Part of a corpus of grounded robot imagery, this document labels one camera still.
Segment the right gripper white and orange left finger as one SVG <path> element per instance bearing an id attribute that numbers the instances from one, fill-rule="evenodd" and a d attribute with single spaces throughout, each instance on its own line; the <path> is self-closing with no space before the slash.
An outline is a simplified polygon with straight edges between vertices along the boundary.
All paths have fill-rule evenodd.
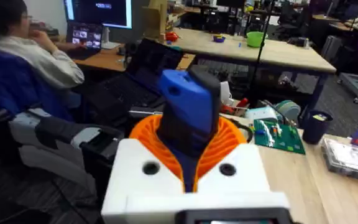
<path id="1" fill-rule="evenodd" d="M 173 218 L 185 209 L 180 163 L 157 136 L 161 119 L 144 118 L 119 142 L 103 218 Z"/>

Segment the right gripper white and orange right finger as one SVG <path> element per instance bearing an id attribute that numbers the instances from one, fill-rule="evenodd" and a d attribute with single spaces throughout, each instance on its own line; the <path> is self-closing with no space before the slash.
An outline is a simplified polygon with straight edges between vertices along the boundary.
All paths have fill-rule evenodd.
<path id="1" fill-rule="evenodd" d="M 270 190 L 259 148 L 249 137 L 235 121 L 219 118 L 218 131 L 196 166 L 198 193 Z"/>

